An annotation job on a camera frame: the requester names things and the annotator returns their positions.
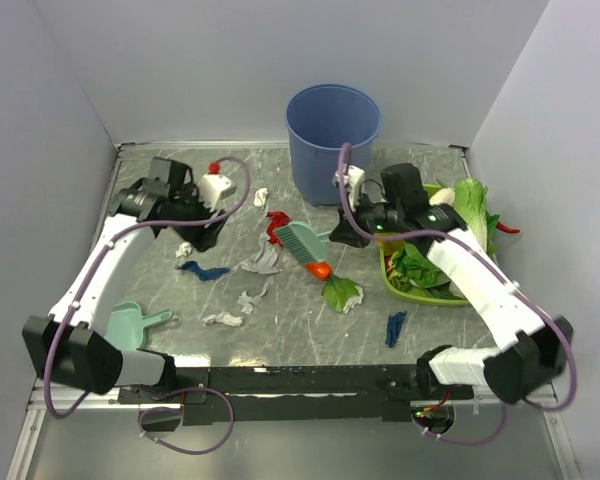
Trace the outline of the teal hand brush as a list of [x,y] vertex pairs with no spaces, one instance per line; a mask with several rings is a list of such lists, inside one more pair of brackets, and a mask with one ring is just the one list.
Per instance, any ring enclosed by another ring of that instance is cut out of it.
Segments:
[[301,265],[324,262],[328,257],[329,232],[317,233],[307,223],[290,221],[273,233]]

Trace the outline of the teal dustpan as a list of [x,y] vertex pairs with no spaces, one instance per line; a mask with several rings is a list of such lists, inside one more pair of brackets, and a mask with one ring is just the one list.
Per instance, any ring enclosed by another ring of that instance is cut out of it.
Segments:
[[144,315],[135,302],[116,305],[110,315],[104,338],[121,351],[135,351],[146,346],[148,330],[171,321],[174,312],[170,309]]

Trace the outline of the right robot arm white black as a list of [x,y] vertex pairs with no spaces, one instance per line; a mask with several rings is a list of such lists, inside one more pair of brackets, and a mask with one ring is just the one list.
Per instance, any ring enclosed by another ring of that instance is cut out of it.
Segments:
[[557,407],[569,406],[578,387],[572,325],[531,302],[490,258],[486,187],[466,178],[430,196],[410,163],[385,168],[381,179],[384,198],[373,202],[363,191],[364,171],[347,157],[339,159],[333,182],[340,222],[332,241],[356,248],[372,241],[402,243],[395,271],[423,288],[453,287],[495,342],[491,348],[444,345],[427,352],[416,375],[418,390],[434,399],[451,385],[482,386],[515,404],[567,373],[568,394]]

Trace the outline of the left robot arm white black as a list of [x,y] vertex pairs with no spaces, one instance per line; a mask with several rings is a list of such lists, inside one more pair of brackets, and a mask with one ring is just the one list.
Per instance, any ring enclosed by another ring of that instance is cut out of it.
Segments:
[[219,203],[235,184],[211,170],[195,179],[181,162],[154,158],[146,177],[112,199],[101,236],[68,291],[45,317],[31,316],[23,338],[37,376],[90,393],[142,384],[156,402],[178,387],[173,359],[123,350],[106,340],[110,315],[127,277],[159,232],[172,228],[196,250],[215,246],[223,223]]

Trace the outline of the dark blue paper scrap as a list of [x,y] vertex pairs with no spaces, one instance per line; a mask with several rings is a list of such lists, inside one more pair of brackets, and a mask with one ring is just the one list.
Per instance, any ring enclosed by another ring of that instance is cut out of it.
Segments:
[[194,274],[200,281],[216,281],[231,271],[228,267],[211,267],[205,269],[197,261],[189,260],[176,266],[180,272]]
[[385,345],[389,348],[393,348],[396,345],[404,320],[406,318],[406,314],[406,311],[401,311],[388,316]]

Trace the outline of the orange toy carrot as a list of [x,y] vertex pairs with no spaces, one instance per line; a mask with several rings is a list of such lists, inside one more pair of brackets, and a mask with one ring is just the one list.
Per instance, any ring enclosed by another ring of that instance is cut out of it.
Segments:
[[305,269],[324,282],[321,294],[325,303],[334,311],[343,313],[346,299],[356,293],[355,286],[358,284],[351,279],[335,275],[331,266],[325,262],[308,263]]

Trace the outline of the grey paper scrap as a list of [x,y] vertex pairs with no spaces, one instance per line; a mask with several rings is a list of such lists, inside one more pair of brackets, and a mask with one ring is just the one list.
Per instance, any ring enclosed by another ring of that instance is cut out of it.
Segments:
[[270,236],[264,232],[258,238],[259,250],[243,260],[239,267],[247,272],[260,275],[271,275],[279,272],[276,267],[278,252],[273,244],[270,243]]

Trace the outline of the red paper scrap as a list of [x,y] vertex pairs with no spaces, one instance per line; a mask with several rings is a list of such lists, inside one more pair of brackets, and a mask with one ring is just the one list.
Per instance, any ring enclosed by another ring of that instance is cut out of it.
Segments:
[[266,218],[269,220],[269,225],[266,230],[269,237],[269,243],[271,245],[281,245],[281,241],[275,231],[288,225],[291,221],[290,217],[283,211],[269,211],[266,214]]

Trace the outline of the green leafy toy vegetables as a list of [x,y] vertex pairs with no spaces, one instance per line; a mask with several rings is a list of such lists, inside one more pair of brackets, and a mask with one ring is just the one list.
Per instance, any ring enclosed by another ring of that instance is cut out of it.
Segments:
[[450,290],[450,280],[411,243],[385,257],[385,274],[389,284],[402,293],[413,289],[425,297],[459,300]]

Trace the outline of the white paper scrap centre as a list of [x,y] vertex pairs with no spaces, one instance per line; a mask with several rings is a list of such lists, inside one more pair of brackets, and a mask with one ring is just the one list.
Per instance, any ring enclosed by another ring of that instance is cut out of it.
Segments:
[[237,300],[237,304],[241,307],[241,313],[245,315],[251,314],[254,308],[261,303],[270,286],[271,280],[268,279],[263,284],[261,291],[256,295],[249,295],[247,291],[243,291]]

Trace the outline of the white paper scrap front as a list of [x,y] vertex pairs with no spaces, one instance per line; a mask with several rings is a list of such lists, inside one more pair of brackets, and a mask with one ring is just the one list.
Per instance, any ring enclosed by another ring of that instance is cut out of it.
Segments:
[[202,319],[205,325],[222,324],[229,327],[239,327],[243,324],[242,316],[235,316],[230,312],[223,311],[217,314],[211,314]]

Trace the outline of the white toy corn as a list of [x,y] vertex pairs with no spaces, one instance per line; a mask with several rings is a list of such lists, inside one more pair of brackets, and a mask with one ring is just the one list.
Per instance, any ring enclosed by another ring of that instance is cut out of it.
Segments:
[[440,188],[429,198],[429,204],[431,206],[448,205],[453,207],[454,203],[455,190],[451,187]]

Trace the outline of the blue plastic bucket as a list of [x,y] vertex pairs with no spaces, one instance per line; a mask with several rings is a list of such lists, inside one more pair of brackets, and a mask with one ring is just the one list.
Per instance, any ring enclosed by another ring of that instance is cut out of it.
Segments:
[[313,206],[339,202],[332,180],[340,148],[352,146],[351,163],[363,170],[381,126],[375,101],[362,91],[339,84],[308,87],[291,98],[285,111],[294,184]]

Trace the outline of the red toy chili pepper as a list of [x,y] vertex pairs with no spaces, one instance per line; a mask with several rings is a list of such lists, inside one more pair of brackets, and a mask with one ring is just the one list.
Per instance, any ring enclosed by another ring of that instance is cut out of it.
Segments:
[[519,229],[513,228],[513,227],[509,227],[509,226],[505,225],[502,222],[498,222],[497,225],[496,225],[496,228],[499,231],[501,231],[503,233],[506,233],[506,234],[513,234],[513,235],[515,235],[515,234],[519,234],[520,233]]

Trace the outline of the aluminium frame rail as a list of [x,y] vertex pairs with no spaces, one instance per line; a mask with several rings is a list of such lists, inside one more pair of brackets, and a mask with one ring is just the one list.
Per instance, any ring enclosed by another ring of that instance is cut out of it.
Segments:
[[[237,399],[353,399],[402,400],[413,405],[434,404],[451,390],[452,401],[497,402],[484,386],[419,386],[415,365],[247,366],[177,367],[178,388],[210,388],[220,391],[237,406]],[[68,409],[81,395],[76,389],[52,385],[52,399],[59,410]],[[86,409],[133,408],[132,405],[175,405],[179,394],[145,393],[139,387],[115,387],[106,394],[89,394],[79,407]]]

